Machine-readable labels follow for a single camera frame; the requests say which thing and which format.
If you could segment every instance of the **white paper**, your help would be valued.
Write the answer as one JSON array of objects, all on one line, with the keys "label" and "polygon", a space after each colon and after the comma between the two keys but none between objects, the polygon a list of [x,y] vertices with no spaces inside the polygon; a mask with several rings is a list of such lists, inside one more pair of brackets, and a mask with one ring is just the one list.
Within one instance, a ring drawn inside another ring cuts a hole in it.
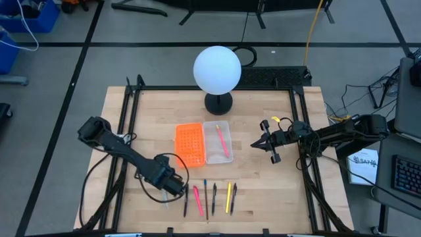
[{"label": "white paper", "polygon": [[[378,161],[379,155],[376,150],[372,149],[362,149],[347,158],[348,169],[351,172],[363,176],[373,183],[376,183]],[[371,186],[367,181],[352,174],[349,174],[349,183]]]}]

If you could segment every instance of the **gray floor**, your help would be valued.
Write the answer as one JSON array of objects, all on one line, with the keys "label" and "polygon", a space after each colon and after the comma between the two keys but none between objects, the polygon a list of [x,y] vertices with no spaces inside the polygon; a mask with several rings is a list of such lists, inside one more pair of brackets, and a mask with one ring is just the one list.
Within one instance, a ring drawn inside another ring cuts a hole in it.
[{"label": "gray floor", "polygon": [[[419,0],[388,0],[407,42],[421,42],[418,22]],[[158,7],[169,17],[129,13],[110,8],[106,2],[92,42],[195,42],[241,41],[246,20],[243,13],[195,13],[184,26],[178,22],[185,10],[160,3],[138,1]],[[41,42],[84,42],[96,3],[87,13],[61,14],[50,34],[36,34]],[[334,0],[331,7],[336,24],[321,12],[312,41],[343,43],[397,43],[398,39],[379,0]],[[244,41],[305,42],[315,10],[263,14],[267,29],[261,30],[256,16],[249,15]],[[26,34],[13,34],[16,41],[30,41]],[[71,231],[91,151],[78,142],[76,131],[90,116],[99,115],[108,86],[122,86],[125,77],[141,74],[148,85],[193,85],[192,65],[204,47],[90,47],[63,124],[44,185],[27,234]],[[303,47],[256,47],[256,66],[302,65]],[[26,87],[0,85],[0,101],[10,103],[14,117],[0,137],[0,233],[16,232],[39,166],[51,137],[62,101],[73,75],[81,48],[42,47],[38,52],[21,51],[11,74],[27,76]],[[399,64],[403,50],[396,48],[321,48],[309,51],[308,67],[313,85],[321,86],[324,99],[334,109],[342,107],[345,84],[369,85]],[[246,62],[249,55],[239,53]],[[364,95],[365,89],[351,88],[345,101]],[[391,107],[380,111],[386,115]],[[350,114],[373,111],[368,97],[349,107]],[[369,233],[378,222],[380,205],[372,201],[370,189],[345,188],[355,229]],[[416,236],[421,221],[391,210],[389,233]]]}]

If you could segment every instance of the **yellow tag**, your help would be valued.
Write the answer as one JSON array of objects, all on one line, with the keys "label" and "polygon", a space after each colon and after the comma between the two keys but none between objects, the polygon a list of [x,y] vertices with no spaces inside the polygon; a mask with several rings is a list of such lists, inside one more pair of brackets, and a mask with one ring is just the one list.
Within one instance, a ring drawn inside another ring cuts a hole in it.
[{"label": "yellow tag", "polygon": [[277,116],[273,116],[272,119],[275,120],[276,122],[281,122],[281,120]]}]

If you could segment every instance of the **yellow pen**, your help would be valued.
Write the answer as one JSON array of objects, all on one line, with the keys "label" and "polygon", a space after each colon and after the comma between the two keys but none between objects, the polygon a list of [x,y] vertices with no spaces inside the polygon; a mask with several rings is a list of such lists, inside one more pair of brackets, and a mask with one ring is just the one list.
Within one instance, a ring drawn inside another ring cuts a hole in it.
[{"label": "yellow pen", "polygon": [[231,181],[228,182],[228,194],[226,195],[225,213],[228,213],[228,209],[230,207],[230,197],[231,197]]}]

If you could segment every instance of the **orange tray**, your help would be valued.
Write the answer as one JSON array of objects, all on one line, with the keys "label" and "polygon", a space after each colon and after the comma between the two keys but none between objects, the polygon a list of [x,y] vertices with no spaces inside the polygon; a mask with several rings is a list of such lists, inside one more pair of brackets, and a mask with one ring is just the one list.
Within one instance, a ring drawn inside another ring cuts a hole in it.
[{"label": "orange tray", "polygon": [[[203,126],[200,123],[181,124],[176,127],[176,154],[187,167],[201,167],[205,164],[205,143]],[[177,165],[183,168],[177,159]]]}]

